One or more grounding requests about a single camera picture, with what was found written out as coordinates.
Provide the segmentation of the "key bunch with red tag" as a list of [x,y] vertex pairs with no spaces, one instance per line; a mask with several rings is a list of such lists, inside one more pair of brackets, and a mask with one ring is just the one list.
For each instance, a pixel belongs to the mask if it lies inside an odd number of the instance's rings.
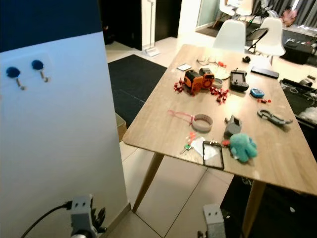
[[199,135],[195,133],[194,131],[191,131],[188,136],[186,136],[186,144],[183,147],[183,150],[180,152],[180,154],[183,154],[184,152],[192,149],[193,141],[197,139]]

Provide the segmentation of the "grey curved hook tool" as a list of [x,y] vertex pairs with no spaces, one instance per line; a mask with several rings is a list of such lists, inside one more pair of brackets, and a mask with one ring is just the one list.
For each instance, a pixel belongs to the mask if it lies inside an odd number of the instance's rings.
[[291,124],[293,122],[292,120],[286,120],[286,119],[280,118],[268,110],[260,110],[257,112],[257,114],[261,118],[265,118],[269,122],[271,122],[272,124],[275,124],[275,125],[287,125],[287,124]]

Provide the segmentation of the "blue knob metal hook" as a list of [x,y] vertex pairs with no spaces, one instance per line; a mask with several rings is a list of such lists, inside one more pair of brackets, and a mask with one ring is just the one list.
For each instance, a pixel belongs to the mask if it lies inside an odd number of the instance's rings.
[[15,66],[10,66],[6,70],[7,77],[9,77],[10,79],[13,79],[21,90],[25,90],[26,89],[25,86],[22,85],[19,79],[20,73],[21,73],[20,70],[18,70],[18,68],[16,68]]
[[49,82],[50,78],[45,75],[45,65],[41,60],[35,59],[31,62],[32,68],[37,71],[44,82]]

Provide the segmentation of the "white paper sheet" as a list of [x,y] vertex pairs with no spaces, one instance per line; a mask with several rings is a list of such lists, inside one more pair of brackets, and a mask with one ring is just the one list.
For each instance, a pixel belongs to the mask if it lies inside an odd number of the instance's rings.
[[201,157],[203,157],[203,142],[204,137],[197,137],[195,140],[190,143],[193,150],[195,150]]

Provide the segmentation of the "cardboard box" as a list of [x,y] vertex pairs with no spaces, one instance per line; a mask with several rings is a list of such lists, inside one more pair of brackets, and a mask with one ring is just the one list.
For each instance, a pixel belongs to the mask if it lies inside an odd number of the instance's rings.
[[125,135],[125,132],[127,131],[127,122],[120,117],[120,115],[115,114],[115,119],[117,123],[117,134],[118,134],[118,141],[122,141]]

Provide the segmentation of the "teal plush toy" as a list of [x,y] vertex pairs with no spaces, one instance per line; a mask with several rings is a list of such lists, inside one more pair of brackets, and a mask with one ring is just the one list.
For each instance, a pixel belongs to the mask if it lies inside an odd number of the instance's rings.
[[229,137],[229,151],[240,163],[247,163],[258,155],[257,145],[252,137],[244,133],[233,134]]

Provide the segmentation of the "grey plastic part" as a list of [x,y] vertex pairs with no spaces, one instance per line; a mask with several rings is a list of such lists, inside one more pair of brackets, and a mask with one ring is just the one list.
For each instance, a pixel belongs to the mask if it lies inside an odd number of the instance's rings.
[[225,130],[223,133],[224,138],[230,138],[234,134],[238,134],[241,132],[241,121],[239,118],[236,118],[235,116],[231,116],[230,118],[225,118]]

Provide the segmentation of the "grey tape roll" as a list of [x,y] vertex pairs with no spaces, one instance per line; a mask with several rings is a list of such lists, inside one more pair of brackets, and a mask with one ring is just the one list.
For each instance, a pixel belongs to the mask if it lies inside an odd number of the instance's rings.
[[200,133],[208,133],[213,126],[213,118],[206,114],[196,114],[193,116],[192,129]]

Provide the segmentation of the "wooden table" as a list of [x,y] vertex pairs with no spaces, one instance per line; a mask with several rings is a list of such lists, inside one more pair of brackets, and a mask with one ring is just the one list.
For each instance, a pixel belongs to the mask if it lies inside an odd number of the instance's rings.
[[[184,63],[197,66],[197,61],[206,57],[225,63],[229,70],[247,72],[246,82],[253,88],[263,90],[265,99],[272,103],[258,103],[248,93],[231,92],[226,102],[218,104],[209,94],[190,96],[175,92],[173,85],[184,76],[177,67]],[[257,114],[265,109],[284,119],[295,118],[279,82],[250,72],[256,66],[278,72],[281,76],[301,76],[301,70],[272,65],[270,59],[260,55],[252,55],[250,63],[242,62],[243,57],[244,54],[237,52],[195,45],[183,45],[179,50],[123,138],[127,145],[154,153],[133,203],[133,211],[137,211],[140,206],[165,156],[197,165],[203,163],[203,157],[197,152],[180,154],[186,136],[192,131],[187,116],[196,114],[213,118],[211,131],[204,134],[208,140],[221,141],[224,120],[233,115],[241,121],[242,133],[251,136],[256,142],[258,155],[247,163],[240,163],[228,154],[224,156],[225,172],[253,181],[242,225],[246,235],[251,231],[267,184],[317,195],[317,161],[299,123],[293,121],[279,127]]]

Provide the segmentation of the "black floor rug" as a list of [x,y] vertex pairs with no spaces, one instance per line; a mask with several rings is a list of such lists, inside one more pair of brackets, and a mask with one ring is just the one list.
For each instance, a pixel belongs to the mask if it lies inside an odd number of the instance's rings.
[[138,55],[108,63],[115,112],[131,125],[167,70]]

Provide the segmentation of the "orange and black device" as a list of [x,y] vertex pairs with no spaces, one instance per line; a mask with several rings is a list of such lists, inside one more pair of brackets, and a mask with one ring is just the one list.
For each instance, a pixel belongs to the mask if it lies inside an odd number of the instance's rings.
[[184,73],[183,88],[190,95],[196,95],[204,89],[210,89],[214,81],[215,75],[208,68],[201,68],[199,71],[190,69]]

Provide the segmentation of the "black handheld device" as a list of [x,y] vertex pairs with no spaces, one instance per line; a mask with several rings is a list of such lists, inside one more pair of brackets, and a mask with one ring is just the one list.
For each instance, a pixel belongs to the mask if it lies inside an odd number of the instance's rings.
[[249,89],[246,82],[247,72],[244,70],[232,70],[229,74],[229,89],[236,92],[244,92]]

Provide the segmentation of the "white plastic bag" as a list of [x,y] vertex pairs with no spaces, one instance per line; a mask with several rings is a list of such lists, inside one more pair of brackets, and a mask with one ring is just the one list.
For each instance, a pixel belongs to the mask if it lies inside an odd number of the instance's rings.
[[317,125],[317,107],[308,107],[305,111],[299,113],[298,117]]

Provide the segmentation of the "white plate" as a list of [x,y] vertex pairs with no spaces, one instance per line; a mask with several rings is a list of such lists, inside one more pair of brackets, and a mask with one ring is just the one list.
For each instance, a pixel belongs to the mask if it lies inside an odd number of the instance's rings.
[[226,68],[217,65],[202,66],[199,73],[201,73],[201,75],[213,75],[213,77],[221,80],[225,80],[230,76],[230,73]]

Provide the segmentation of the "flat black bar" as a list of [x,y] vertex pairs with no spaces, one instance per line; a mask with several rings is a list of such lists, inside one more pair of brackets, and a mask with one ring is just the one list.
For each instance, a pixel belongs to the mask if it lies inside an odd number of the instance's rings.
[[279,78],[279,73],[278,72],[274,72],[272,70],[265,69],[265,68],[260,68],[260,67],[256,67],[256,66],[251,68],[251,72],[257,73],[259,75],[263,75],[265,77],[273,78],[273,79],[278,79]]

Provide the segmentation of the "white shell chair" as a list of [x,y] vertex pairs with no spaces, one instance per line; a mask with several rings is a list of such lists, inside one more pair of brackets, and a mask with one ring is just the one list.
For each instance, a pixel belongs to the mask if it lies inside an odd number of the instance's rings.
[[246,40],[252,43],[248,51],[267,56],[282,56],[285,54],[282,36],[282,20],[277,17],[267,17],[258,29],[247,36]]
[[243,53],[246,45],[246,25],[239,20],[227,20],[221,26],[213,48]]

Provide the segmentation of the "black bag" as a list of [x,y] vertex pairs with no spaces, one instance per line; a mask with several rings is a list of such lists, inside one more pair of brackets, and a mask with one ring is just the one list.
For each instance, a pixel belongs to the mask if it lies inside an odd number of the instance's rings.
[[288,39],[284,43],[283,47],[285,53],[281,56],[281,59],[296,63],[298,65],[307,64],[310,57],[313,56],[315,49],[306,42],[296,41],[295,39]]

